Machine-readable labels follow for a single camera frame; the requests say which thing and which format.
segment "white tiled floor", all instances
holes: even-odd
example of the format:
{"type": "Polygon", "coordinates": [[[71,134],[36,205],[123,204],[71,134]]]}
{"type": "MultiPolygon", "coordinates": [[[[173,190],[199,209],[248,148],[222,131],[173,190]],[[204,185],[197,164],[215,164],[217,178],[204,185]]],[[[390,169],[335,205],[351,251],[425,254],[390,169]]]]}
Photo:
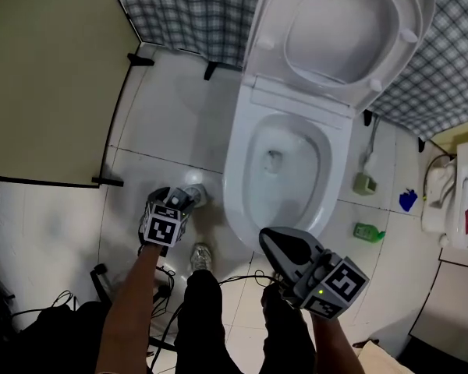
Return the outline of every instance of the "white tiled floor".
{"type": "MultiPolygon", "coordinates": [[[[155,66],[130,74],[110,138],[107,165],[124,180],[123,188],[1,184],[0,277],[17,296],[14,309],[49,305],[66,288],[80,302],[94,298],[89,270],[98,258],[117,288],[136,259],[138,220],[147,194],[164,185],[203,182],[211,197],[193,213],[183,240],[161,261],[176,272],[170,312],[183,299],[195,241],[212,245],[218,279],[259,269],[272,272],[264,257],[253,256],[233,234],[222,209],[222,171],[240,74],[217,69],[207,82],[201,58],[158,50],[154,60],[155,66]]],[[[414,136],[381,122],[372,173],[378,192],[358,196],[351,185],[371,130],[362,117],[354,123],[340,200],[319,239],[349,256],[371,278],[341,318],[347,337],[356,342],[374,334],[395,354],[427,297],[439,254],[437,241],[420,231],[420,206],[406,214],[395,201],[405,188],[421,196],[424,166],[433,149],[427,144],[427,151],[418,154],[414,136]],[[385,240],[370,244],[352,237],[358,221],[386,229],[385,240]]],[[[246,374],[256,373],[263,361],[262,291],[252,279],[222,286],[227,348],[246,374]]],[[[153,323],[154,335],[163,332],[170,315],[153,323]]],[[[34,318],[21,316],[20,324],[34,318]]],[[[175,359],[163,353],[158,372],[173,367],[175,359]]]]}

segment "leg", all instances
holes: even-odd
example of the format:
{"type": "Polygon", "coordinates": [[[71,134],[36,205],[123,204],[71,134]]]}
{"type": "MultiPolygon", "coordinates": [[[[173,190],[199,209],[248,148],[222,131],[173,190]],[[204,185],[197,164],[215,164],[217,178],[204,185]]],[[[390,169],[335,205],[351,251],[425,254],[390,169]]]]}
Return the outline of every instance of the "leg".
{"type": "Polygon", "coordinates": [[[268,336],[264,343],[265,361],[260,374],[312,374],[315,349],[302,312],[281,299],[277,284],[265,288],[261,302],[268,336]]]}
{"type": "Polygon", "coordinates": [[[196,270],[187,281],[179,314],[177,374],[241,374],[225,348],[222,290],[209,270],[196,270]]]}

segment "wall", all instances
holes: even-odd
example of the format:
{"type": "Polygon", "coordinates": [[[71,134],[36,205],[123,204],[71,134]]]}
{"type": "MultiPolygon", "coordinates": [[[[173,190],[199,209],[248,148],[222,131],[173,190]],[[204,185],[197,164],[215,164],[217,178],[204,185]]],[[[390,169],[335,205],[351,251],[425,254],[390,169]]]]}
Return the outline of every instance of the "wall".
{"type": "Polygon", "coordinates": [[[138,44],[118,0],[0,0],[0,176],[90,184],[138,44]]]}
{"type": "Polygon", "coordinates": [[[411,335],[468,362],[468,267],[441,264],[411,335]]]}
{"type": "Polygon", "coordinates": [[[432,141],[448,153],[456,153],[458,144],[468,143],[468,122],[435,135],[432,141]]]}

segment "person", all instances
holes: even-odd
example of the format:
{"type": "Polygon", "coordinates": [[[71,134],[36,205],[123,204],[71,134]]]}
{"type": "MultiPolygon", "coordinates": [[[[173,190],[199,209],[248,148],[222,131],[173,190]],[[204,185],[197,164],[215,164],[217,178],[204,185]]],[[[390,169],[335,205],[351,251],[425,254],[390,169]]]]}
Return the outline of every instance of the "person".
{"type": "MultiPolygon", "coordinates": [[[[106,317],[96,374],[145,374],[159,245],[146,245],[106,317]]],[[[211,272],[207,245],[196,244],[175,339],[175,373],[242,374],[225,347],[222,291],[211,272]]],[[[261,374],[364,374],[339,321],[312,317],[317,353],[302,313],[283,301],[278,285],[264,289],[261,305],[268,336],[261,374]]]]}

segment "blue object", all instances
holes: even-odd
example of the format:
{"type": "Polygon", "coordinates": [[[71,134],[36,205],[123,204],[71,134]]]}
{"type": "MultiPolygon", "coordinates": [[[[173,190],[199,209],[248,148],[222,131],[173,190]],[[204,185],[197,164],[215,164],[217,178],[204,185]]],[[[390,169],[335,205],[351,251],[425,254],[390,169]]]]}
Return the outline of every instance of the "blue object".
{"type": "Polygon", "coordinates": [[[407,192],[404,192],[399,196],[399,204],[406,212],[409,212],[417,198],[418,195],[414,192],[414,190],[408,189],[407,192]]]}

